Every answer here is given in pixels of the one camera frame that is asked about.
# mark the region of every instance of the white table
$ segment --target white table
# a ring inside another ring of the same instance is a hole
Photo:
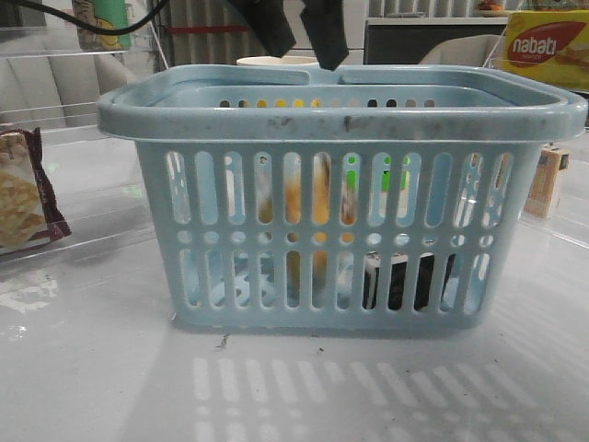
[[[79,149],[67,136],[79,134],[46,136],[46,164],[64,167]],[[589,167],[586,138],[570,144],[559,216],[518,224],[492,313],[477,329],[230,331],[223,347],[226,330],[172,319],[133,146],[91,129],[84,137],[94,137],[85,142],[93,165],[112,149],[119,161],[84,198],[59,167],[52,173],[74,235],[40,257],[0,264],[2,440],[588,439],[589,198],[577,187]],[[84,218],[88,211],[96,216]]]

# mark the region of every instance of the white cup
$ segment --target white cup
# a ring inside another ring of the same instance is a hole
[[[318,65],[317,58],[298,55],[278,57],[245,57],[237,60],[238,66],[292,66],[297,64]]]

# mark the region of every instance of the bottle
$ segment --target bottle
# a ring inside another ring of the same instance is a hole
[[[99,28],[119,29],[129,26],[124,0],[73,0],[76,18]],[[131,47],[131,37],[125,35],[98,35],[86,29],[77,29],[80,48],[85,51],[120,51]]]

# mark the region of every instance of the plastic basket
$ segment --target plastic basket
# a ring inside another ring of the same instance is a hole
[[[98,115],[136,142],[185,321],[436,329],[484,318],[539,149],[580,134],[585,106],[479,68],[192,65]]]

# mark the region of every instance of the black cable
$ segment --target black cable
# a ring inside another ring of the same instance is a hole
[[[165,5],[169,2],[169,0],[160,0],[156,7],[154,7],[149,14],[143,17],[134,25],[128,26],[127,28],[119,28],[119,29],[104,29],[99,28],[97,26],[90,25],[85,21],[80,20],[79,18],[70,16],[69,14],[65,14],[63,11],[59,9],[55,9],[54,7],[46,6],[46,5],[39,5],[37,3],[30,2],[29,0],[0,0],[0,2],[7,2],[13,5],[28,7],[29,9],[35,9],[40,12],[44,12],[45,14],[50,14],[52,16],[56,16],[61,18],[62,20],[69,21],[70,23],[74,23],[76,26],[82,29],[89,30],[94,32],[98,35],[124,35],[129,34],[131,32],[135,32],[139,28],[142,28],[146,25],[152,18],[154,18],[159,11],[161,11]]]

